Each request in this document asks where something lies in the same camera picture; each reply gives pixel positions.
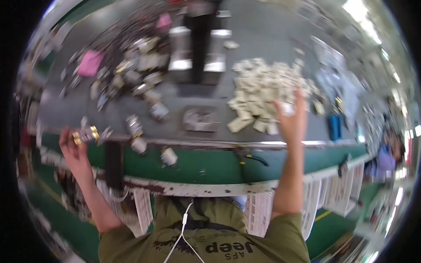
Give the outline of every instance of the wire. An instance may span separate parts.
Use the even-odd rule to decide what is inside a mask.
[[[168,259],[170,258],[170,256],[171,256],[171,254],[173,253],[173,251],[174,251],[174,249],[175,249],[175,247],[177,246],[177,243],[180,241],[180,239],[181,238],[183,238],[184,239],[184,241],[187,243],[187,245],[189,245],[189,247],[193,250],[193,252],[196,254],[196,256],[200,259],[200,261],[202,262],[202,263],[205,263],[204,261],[203,261],[203,259],[199,256],[199,254],[193,249],[193,247],[187,242],[187,240],[185,239],[185,237],[184,237],[184,228],[186,227],[186,224],[187,224],[187,212],[189,211],[189,209],[190,209],[190,206],[192,206],[192,204],[193,204],[193,200],[192,200],[192,202],[189,204],[189,206],[187,207],[187,209],[186,209],[186,212],[184,213],[184,215],[183,215],[183,226],[182,226],[182,228],[181,228],[181,234],[180,234],[180,236],[179,236],[179,238],[177,239],[177,241],[176,241],[176,243],[173,245],[173,247],[171,248],[171,251],[170,251],[170,253],[168,254],[168,256],[167,256],[167,258],[164,260],[164,263],[167,263],[167,261],[168,261]]]
[[[124,201],[124,199],[126,199],[127,194],[129,193],[129,188],[127,188],[127,187],[125,186],[125,187],[124,187],[124,189],[125,189],[125,190],[127,190],[127,191],[126,191],[126,193],[124,194],[124,196],[123,196],[123,197],[118,198],[118,197],[115,197],[115,196],[113,196],[113,195],[112,195],[112,188],[110,187],[110,188],[108,189],[109,197],[110,197],[113,201],[118,202],[118,203],[121,203],[122,201]]]

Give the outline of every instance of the white earphone cable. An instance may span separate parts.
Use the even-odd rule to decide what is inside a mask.
[[[199,256],[199,254],[193,249],[193,247],[187,242],[187,240],[184,238],[184,235],[183,235],[183,233],[184,233],[184,228],[185,228],[185,226],[186,226],[186,224],[187,224],[187,212],[189,211],[189,209],[190,209],[190,206],[192,206],[192,204],[193,204],[193,201],[189,204],[189,206],[187,207],[187,209],[186,209],[186,212],[184,213],[184,215],[183,215],[183,226],[182,226],[182,228],[181,228],[181,234],[180,234],[180,236],[179,236],[179,238],[177,239],[177,241],[176,241],[176,243],[173,245],[173,247],[171,248],[171,250],[170,250],[170,253],[168,254],[168,256],[167,256],[167,258],[164,260],[164,263],[167,263],[167,261],[168,261],[168,259],[170,258],[170,256],[171,256],[171,254],[173,253],[173,251],[174,251],[174,249],[175,249],[175,247],[176,247],[176,245],[177,245],[177,243],[180,241],[180,239],[181,238],[183,238],[184,239],[184,241],[187,243],[187,245],[189,245],[189,247],[193,250],[193,252],[196,254],[196,256],[198,256],[198,258],[200,259],[200,261],[202,262],[202,263],[205,263],[204,261],[203,261],[203,259]]]

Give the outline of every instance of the olive green t-shirt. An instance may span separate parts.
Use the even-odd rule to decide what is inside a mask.
[[[189,200],[182,201],[187,207]],[[195,229],[184,230],[184,237],[205,263],[218,262],[310,262],[306,243],[301,234],[301,214],[281,215],[271,220],[266,236],[247,234],[241,209],[226,199],[206,199],[201,202],[210,222],[238,230]],[[204,220],[193,207],[189,214],[195,220]],[[112,229],[101,235],[99,259],[107,262],[164,262],[180,235],[180,230],[169,226],[182,220],[182,215],[165,197],[155,200],[154,231],[135,238],[127,226]],[[192,249],[180,239],[168,263],[200,262]]]

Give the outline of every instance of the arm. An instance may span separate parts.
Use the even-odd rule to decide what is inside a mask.
[[[272,103],[277,110],[277,116],[281,122],[279,128],[288,149],[279,186],[273,198],[271,219],[274,219],[279,215],[301,213],[303,207],[304,148],[301,141],[306,135],[307,113],[305,98],[301,91],[296,92],[294,116],[285,116],[281,105],[277,101]]]
[[[60,148],[67,165],[82,190],[99,233],[122,226],[123,223],[120,218],[114,213],[95,185],[86,145],[76,146],[73,137],[69,136],[69,128],[65,128],[60,136]]]

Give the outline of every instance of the pink cloth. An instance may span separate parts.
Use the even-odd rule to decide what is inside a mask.
[[[159,17],[157,28],[163,28],[163,27],[169,27],[171,25],[171,17],[168,15],[168,13],[162,14]]]
[[[98,71],[104,55],[99,51],[88,50],[82,58],[77,73],[84,77],[93,77]]]

